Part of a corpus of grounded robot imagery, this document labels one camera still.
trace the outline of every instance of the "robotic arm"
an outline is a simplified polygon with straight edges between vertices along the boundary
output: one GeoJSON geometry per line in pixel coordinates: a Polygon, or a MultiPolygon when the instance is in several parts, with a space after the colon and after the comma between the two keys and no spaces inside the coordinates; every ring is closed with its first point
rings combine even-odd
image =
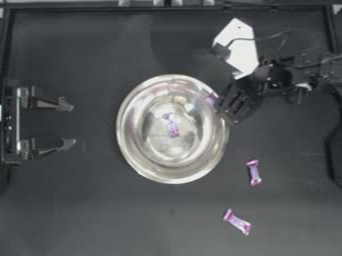
{"type": "MultiPolygon", "coordinates": [[[[258,56],[256,41],[258,39],[254,38],[250,28],[246,23],[237,22],[234,19],[214,40],[214,55],[237,70],[232,84],[220,95],[218,112],[225,111],[234,123],[238,123],[253,113],[265,98],[285,97],[289,103],[301,104],[304,97],[314,90],[320,90],[333,95],[342,118],[342,54],[312,50],[296,56],[261,59],[256,62],[256,56],[258,56]],[[248,31],[245,38],[241,35],[234,38],[237,27],[240,27],[240,32],[242,28],[248,31]],[[245,54],[256,52],[250,55],[249,65],[244,66],[234,60],[234,56],[245,56],[237,52],[245,52],[245,54]]],[[[289,31],[268,38],[272,39],[286,33],[289,31]]],[[[342,187],[342,122],[329,137],[328,149],[332,178],[342,187]]]]}

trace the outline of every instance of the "metal bowl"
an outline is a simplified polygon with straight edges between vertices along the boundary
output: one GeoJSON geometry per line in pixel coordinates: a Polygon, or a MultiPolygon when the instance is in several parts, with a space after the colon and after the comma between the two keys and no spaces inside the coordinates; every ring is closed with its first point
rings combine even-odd
{"type": "Polygon", "coordinates": [[[192,182],[217,166],[229,141],[213,89],[183,75],[143,82],[127,96],[117,120],[123,156],[146,178],[192,182]]]}

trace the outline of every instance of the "purple candy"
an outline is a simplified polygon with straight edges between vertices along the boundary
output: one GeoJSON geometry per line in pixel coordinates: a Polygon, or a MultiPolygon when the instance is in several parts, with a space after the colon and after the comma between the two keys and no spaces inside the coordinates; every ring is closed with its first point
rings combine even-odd
{"type": "Polygon", "coordinates": [[[179,129],[178,129],[178,126],[177,126],[177,122],[175,122],[175,118],[174,118],[173,113],[165,114],[163,117],[169,121],[167,122],[169,136],[171,138],[178,137],[179,136],[179,129]]]}
{"type": "Polygon", "coordinates": [[[217,100],[218,100],[220,96],[216,92],[213,92],[208,97],[206,97],[206,102],[212,105],[216,104],[217,100]]]}
{"type": "Polygon", "coordinates": [[[253,227],[252,223],[249,223],[248,221],[245,221],[244,219],[237,217],[234,215],[232,209],[229,209],[226,211],[226,214],[224,216],[224,220],[226,222],[229,222],[234,227],[237,227],[246,236],[250,234],[252,227],[253,227]]]}
{"type": "Polygon", "coordinates": [[[262,183],[262,178],[258,170],[258,160],[252,160],[248,162],[248,166],[250,168],[250,175],[252,175],[252,186],[257,186],[262,183]]]}

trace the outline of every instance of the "cable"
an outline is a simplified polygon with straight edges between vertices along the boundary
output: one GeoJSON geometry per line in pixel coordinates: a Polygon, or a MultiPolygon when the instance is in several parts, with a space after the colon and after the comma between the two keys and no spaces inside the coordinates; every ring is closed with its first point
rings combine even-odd
{"type": "Polygon", "coordinates": [[[326,64],[326,63],[330,62],[330,61],[336,61],[336,60],[340,60],[340,59],[342,59],[342,54],[338,54],[337,56],[330,57],[330,58],[325,58],[325,59],[322,59],[320,62],[312,63],[312,64],[309,64],[309,65],[294,66],[294,68],[298,68],[298,69],[302,69],[302,68],[312,68],[312,67],[320,66],[320,65],[322,65],[322,64],[326,64]]]}
{"type": "Polygon", "coordinates": [[[290,34],[293,32],[293,30],[285,30],[284,32],[280,32],[280,33],[276,33],[270,36],[265,36],[265,37],[260,37],[260,38],[244,38],[244,37],[240,37],[240,38],[234,38],[230,43],[228,44],[226,48],[229,48],[236,41],[256,41],[256,42],[260,42],[260,41],[265,41],[265,40],[270,40],[270,39],[274,39],[274,38],[278,38],[286,34],[290,34]]]}

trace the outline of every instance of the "black table surface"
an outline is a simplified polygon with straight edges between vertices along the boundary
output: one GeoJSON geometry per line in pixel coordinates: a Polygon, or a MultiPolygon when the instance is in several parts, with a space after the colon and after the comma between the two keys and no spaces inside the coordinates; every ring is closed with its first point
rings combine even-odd
{"type": "MultiPolygon", "coordinates": [[[[14,172],[0,198],[0,255],[341,255],[342,190],[328,176],[325,139],[338,124],[329,95],[282,98],[233,128],[226,155],[201,180],[158,184],[126,163],[115,118],[133,88],[182,73],[220,91],[228,66],[209,47],[232,18],[257,36],[296,29],[284,54],[326,48],[322,14],[300,12],[19,13],[10,78],[75,104],[73,113],[25,113],[23,136],[75,137],[77,146],[14,172]],[[252,188],[246,161],[261,161],[252,188]],[[232,208],[253,223],[224,222],[232,208]]],[[[276,53],[280,40],[261,42],[276,53]]]]}

